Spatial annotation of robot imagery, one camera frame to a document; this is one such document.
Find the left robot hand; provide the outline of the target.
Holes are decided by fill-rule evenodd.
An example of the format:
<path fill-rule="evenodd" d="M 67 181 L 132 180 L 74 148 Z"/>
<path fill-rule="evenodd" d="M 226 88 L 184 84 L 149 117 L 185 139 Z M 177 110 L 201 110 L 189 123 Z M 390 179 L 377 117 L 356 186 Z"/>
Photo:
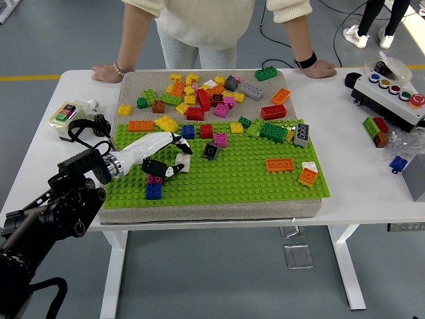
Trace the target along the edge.
<path fill-rule="evenodd" d="M 127 175 L 134 165 L 141 165 L 143 172 L 157 177 L 171 177 L 180 172 L 183 164 L 167 165 L 152 159 L 152 155 L 167 147 L 169 144 L 177 146 L 184 154 L 192 155 L 192 149 L 185 138 L 173 132 L 155 132 L 146 134 L 123 150 L 111 152 L 117 178 Z"/>

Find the person's right hand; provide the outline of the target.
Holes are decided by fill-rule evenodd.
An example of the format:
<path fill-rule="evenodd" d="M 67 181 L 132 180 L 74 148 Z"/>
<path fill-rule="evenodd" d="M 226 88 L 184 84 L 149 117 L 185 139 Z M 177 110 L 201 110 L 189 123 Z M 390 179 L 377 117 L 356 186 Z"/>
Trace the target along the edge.
<path fill-rule="evenodd" d="M 123 76 L 115 70 L 113 63 L 95 64 L 92 67 L 92 71 L 94 72 L 92 80 L 114 84 L 121 82 L 123 79 Z"/>

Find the person's left hand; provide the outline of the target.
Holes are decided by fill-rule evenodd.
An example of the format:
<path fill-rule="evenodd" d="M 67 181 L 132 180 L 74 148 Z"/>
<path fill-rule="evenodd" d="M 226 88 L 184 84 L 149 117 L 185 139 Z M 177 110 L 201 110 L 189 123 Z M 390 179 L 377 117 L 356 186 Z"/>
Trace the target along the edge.
<path fill-rule="evenodd" d="M 336 66 L 325 60 L 317 60 L 311 67 L 299 71 L 309 78 L 328 78 L 337 74 Z"/>

